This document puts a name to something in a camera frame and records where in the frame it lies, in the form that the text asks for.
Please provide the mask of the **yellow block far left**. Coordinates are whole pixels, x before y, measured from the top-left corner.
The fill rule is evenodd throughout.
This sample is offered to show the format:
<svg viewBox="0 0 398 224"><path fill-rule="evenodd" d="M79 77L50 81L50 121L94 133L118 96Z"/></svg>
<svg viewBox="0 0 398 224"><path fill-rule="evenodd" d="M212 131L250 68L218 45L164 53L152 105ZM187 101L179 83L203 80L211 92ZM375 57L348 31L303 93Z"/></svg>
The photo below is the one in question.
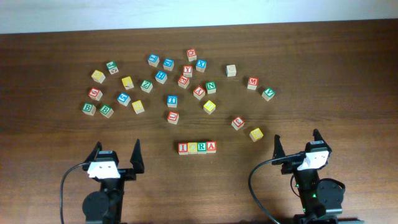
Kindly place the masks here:
<svg viewBox="0 0 398 224"><path fill-rule="evenodd" d="M91 78L95 81L98 82L100 84L102 84L104 82L104 80L106 79L105 75L103 72L99 71L99 70L95 70L92 74L91 74Z"/></svg>

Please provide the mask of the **red number 3 block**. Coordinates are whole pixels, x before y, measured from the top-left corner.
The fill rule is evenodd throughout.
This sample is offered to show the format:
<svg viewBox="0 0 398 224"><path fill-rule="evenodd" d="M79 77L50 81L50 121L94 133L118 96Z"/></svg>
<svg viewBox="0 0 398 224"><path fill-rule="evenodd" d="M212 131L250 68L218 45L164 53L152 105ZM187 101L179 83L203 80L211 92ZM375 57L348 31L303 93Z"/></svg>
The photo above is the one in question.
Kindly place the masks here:
<svg viewBox="0 0 398 224"><path fill-rule="evenodd" d="M245 122L244 122L244 120L242 119L242 117L240 117L240 116L235 117L235 118L232 120L232 122L231 122L231 125L232 125L232 127L233 127L235 130L241 129L241 128L244 126L244 124L245 124Z"/></svg>

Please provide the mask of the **red letter A block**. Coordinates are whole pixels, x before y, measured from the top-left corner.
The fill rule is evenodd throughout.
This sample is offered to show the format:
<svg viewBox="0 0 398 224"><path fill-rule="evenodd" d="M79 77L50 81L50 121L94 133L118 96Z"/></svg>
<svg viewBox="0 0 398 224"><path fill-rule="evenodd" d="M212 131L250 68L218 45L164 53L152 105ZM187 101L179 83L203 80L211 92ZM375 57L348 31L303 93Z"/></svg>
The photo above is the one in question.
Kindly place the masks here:
<svg viewBox="0 0 398 224"><path fill-rule="evenodd" d="M207 141L206 142L206 153L211 154L211 153L216 153L216 151L217 151L216 141Z"/></svg>

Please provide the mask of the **red letter Y tilted block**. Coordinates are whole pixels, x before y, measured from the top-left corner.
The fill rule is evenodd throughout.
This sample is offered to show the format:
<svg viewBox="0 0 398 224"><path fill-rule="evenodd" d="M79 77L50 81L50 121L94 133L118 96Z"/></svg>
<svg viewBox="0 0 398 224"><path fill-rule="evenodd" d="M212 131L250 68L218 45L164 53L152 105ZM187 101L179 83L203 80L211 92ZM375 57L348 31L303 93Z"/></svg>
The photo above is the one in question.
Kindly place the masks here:
<svg viewBox="0 0 398 224"><path fill-rule="evenodd" d="M193 95L196 99L201 100L206 95L206 91L201 86L197 86L193 91Z"/></svg>

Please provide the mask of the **green letter B right block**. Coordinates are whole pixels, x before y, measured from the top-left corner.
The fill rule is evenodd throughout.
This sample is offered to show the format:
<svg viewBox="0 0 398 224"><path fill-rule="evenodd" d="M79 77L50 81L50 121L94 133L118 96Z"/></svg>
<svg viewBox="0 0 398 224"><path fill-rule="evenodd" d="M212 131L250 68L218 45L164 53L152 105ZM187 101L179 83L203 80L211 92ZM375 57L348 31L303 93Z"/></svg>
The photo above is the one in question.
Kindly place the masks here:
<svg viewBox="0 0 398 224"><path fill-rule="evenodd" d="M109 105L104 104L100 109L99 112L106 118L110 118L113 113L114 110L112 109L112 107L110 107Z"/></svg>

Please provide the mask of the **green letter V block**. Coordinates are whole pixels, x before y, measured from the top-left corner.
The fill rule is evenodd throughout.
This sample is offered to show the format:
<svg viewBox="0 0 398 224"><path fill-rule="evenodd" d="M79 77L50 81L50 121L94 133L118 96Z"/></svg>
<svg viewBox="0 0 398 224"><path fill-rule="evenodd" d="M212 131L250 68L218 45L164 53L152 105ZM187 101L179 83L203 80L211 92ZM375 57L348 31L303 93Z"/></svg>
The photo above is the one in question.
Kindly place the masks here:
<svg viewBox="0 0 398 224"><path fill-rule="evenodd" d="M272 88L267 88L262 92L262 97L266 100L269 101L271 100L275 95L275 91Z"/></svg>

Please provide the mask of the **red letter I block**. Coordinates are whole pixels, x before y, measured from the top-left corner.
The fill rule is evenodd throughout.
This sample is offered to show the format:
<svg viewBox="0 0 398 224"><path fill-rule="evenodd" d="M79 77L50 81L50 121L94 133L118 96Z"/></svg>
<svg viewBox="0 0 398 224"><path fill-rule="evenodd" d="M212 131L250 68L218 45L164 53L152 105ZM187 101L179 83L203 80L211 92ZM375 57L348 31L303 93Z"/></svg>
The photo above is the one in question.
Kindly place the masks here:
<svg viewBox="0 0 398 224"><path fill-rule="evenodd" d="M178 154L179 155L188 154L188 144L186 142L178 143Z"/></svg>

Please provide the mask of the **yellow letter C block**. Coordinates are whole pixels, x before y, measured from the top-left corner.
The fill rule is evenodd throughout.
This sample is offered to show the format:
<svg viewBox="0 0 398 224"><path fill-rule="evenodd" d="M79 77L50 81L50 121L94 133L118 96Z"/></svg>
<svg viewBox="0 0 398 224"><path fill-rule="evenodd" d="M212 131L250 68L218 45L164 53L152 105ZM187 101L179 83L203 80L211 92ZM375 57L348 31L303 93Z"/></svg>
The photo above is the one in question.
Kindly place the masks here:
<svg viewBox="0 0 398 224"><path fill-rule="evenodd" d="M188 146L188 153L189 154L198 154L198 143L197 142L189 142Z"/></svg>

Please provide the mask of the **blue letter X block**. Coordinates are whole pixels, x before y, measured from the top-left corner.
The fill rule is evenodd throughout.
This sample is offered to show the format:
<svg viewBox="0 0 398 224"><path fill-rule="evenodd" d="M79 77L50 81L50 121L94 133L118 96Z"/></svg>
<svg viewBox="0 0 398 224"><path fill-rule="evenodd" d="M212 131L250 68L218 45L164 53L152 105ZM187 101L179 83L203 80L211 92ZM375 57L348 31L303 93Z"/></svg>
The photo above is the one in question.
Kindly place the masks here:
<svg viewBox="0 0 398 224"><path fill-rule="evenodd" d="M207 62L205 60L197 60L196 70L198 72L204 72L206 69Z"/></svg>

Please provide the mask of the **green letter R block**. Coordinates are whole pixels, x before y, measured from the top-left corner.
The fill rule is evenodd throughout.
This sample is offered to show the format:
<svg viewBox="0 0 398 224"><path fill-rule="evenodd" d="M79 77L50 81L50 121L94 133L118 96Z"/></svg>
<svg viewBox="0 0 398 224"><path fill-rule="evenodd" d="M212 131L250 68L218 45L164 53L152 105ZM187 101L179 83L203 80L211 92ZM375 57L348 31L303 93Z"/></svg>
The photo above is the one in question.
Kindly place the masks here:
<svg viewBox="0 0 398 224"><path fill-rule="evenodd" d="M197 154L206 154L206 153L207 153L206 142L198 142L197 143Z"/></svg>

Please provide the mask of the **yellow block upper middle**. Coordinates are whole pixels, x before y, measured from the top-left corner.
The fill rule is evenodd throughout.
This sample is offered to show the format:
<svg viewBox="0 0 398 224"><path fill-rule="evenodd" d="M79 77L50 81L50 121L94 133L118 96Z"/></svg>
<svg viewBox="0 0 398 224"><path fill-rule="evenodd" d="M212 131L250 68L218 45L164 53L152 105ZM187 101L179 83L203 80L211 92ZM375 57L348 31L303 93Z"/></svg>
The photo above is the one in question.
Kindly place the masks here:
<svg viewBox="0 0 398 224"><path fill-rule="evenodd" d="M126 90L130 90L130 89L134 88L134 84L133 84L132 78L130 76L124 77L121 80L122 80L122 83L123 83L123 87Z"/></svg>

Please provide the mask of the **blue letter D block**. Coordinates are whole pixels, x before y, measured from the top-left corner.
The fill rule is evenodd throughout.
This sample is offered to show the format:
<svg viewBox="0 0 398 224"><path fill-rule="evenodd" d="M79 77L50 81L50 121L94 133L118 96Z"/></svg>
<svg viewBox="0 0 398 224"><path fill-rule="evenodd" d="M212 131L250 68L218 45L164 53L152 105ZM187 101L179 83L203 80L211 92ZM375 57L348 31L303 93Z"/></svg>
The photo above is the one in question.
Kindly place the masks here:
<svg viewBox="0 0 398 224"><path fill-rule="evenodd" d="M166 58L163 62L163 68L164 70L167 71L172 71L174 68L174 60L170 59L170 58Z"/></svg>

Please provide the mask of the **red letter C block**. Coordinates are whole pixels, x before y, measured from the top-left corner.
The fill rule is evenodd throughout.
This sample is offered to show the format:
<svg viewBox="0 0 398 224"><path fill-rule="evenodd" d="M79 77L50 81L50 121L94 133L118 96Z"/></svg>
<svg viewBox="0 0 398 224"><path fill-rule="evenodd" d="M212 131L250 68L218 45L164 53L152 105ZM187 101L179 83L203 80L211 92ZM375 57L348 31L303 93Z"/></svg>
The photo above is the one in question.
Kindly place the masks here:
<svg viewBox="0 0 398 224"><path fill-rule="evenodd" d="M187 58L189 62L192 62L197 59L197 51L195 49L187 50Z"/></svg>

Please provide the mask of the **red letter U block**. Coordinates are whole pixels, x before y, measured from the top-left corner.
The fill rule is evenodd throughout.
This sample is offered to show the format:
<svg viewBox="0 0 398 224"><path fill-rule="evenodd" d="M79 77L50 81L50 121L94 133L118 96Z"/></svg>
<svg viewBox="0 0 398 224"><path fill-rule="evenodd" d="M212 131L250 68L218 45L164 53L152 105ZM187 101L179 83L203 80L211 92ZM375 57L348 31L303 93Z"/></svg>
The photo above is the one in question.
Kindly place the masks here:
<svg viewBox="0 0 398 224"><path fill-rule="evenodd" d="M171 124L177 124L179 120L179 114L174 111L170 111L167 117L167 121Z"/></svg>

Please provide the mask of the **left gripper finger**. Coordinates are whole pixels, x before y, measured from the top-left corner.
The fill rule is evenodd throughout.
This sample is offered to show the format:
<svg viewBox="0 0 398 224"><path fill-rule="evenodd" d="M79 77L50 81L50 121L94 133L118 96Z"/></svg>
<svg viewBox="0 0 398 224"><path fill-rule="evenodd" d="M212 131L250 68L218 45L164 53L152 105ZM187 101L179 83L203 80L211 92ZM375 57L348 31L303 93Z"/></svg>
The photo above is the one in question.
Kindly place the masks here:
<svg viewBox="0 0 398 224"><path fill-rule="evenodd" d="M143 174L145 171L144 161L141 153L141 142L137 139L131 155L130 163L136 174Z"/></svg>
<svg viewBox="0 0 398 224"><path fill-rule="evenodd" d="M94 149L90 152L90 154L88 155L88 157L85 159L85 161L83 162L84 165L82 166L83 170L88 170L89 166L92 162L95 161L96 156L98 155L98 153L102 151L102 145L101 143L98 141L94 147Z"/></svg>

